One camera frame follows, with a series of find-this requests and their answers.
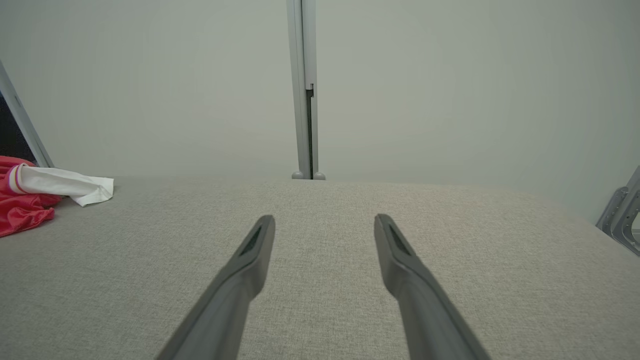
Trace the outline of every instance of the red cloth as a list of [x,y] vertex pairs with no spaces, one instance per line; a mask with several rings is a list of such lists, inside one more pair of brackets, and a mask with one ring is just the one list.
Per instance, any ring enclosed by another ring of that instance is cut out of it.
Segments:
[[32,229],[44,220],[53,219],[51,206],[61,200],[58,195],[21,190],[15,169],[23,163],[35,166],[23,159],[0,156],[0,237]]

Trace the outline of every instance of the white cloth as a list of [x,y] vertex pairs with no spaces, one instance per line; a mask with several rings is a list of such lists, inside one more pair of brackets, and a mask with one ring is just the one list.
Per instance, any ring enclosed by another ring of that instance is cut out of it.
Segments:
[[113,179],[78,174],[58,168],[20,164],[11,169],[9,185],[13,191],[66,195],[80,206],[107,201],[113,197]]

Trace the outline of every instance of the gray textured fabric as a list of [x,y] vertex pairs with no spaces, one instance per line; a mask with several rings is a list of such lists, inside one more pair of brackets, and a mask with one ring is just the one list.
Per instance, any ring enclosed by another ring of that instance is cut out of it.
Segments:
[[522,193],[453,186],[116,179],[0,238],[0,357],[151,359],[263,214],[266,285],[240,359],[405,359],[373,218],[391,215],[494,359],[633,359],[640,259]]

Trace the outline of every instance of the white wall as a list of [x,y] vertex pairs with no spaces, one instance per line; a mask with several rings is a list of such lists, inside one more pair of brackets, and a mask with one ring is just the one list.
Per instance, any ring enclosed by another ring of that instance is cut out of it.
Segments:
[[317,2],[320,171],[542,194],[595,222],[640,165],[640,2]]
[[291,178],[284,0],[7,0],[0,59],[54,164]]

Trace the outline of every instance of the vertical metal post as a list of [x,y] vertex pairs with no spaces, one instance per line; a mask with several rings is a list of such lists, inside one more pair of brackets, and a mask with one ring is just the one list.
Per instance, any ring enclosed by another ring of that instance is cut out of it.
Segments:
[[287,22],[289,24],[289,53],[291,55],[291,81],[299,168],[291,177],[293,179],[311,179],[301,0],[287,0]]
[[298,164],[294,179],[324,180],[318,169],[316,0],[287,0]]

